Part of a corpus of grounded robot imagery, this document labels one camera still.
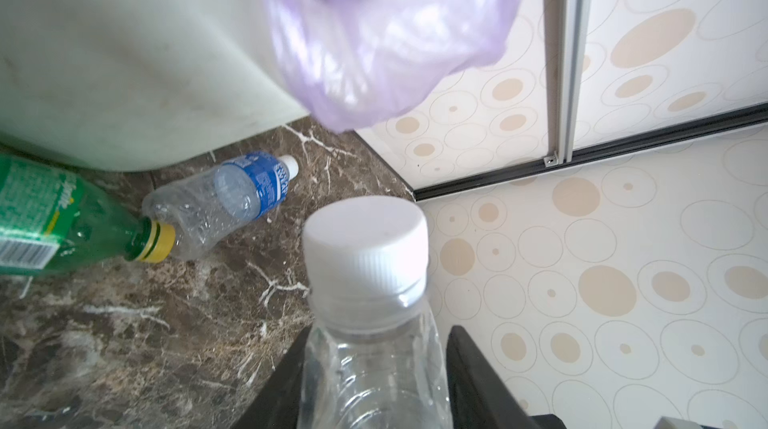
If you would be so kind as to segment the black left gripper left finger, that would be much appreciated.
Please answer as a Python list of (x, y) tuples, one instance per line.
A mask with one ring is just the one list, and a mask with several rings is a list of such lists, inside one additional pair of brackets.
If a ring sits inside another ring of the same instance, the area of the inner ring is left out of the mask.
[(309, 334), (309, 326), (299, 332), (264, 387), (232, 425), (233, 429), (297, 427), (305, 347)]

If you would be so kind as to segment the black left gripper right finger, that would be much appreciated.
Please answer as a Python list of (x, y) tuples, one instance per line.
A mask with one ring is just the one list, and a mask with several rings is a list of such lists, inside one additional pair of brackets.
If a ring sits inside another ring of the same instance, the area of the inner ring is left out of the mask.
[(566, 428), (554, 414), (529, 416), (459, 325), (447, 340), (446, 372), (454, 428)]

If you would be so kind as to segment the clear unlabelled crushed bottle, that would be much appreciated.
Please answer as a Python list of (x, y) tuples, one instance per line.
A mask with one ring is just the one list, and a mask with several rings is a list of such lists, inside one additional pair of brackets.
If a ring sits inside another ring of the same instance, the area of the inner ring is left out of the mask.
[(302, 247), (314, 322), (298, 427), (452, 427), (421, 209), (395, 197), (341, 200), (306, 220)]

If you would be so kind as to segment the Pocari Sweat bottle sideways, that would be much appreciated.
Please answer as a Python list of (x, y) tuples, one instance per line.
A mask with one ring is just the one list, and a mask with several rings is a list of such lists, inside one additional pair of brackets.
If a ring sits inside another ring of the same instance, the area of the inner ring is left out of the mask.
[(173, 258), (195, 260), (279, 206), (298, 174), (292, 156), (247, 153), (154, 190), (142, 213), (175, 229)]

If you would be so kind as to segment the green bottle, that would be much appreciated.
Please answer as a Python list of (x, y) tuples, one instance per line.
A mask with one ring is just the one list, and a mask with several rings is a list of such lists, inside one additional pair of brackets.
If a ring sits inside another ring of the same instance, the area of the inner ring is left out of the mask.
[(159, 263), (175, 228), (130, 213), (101, 188), (64, 169), (1, 156), (1, 273), (37, 277), (115, 257)]

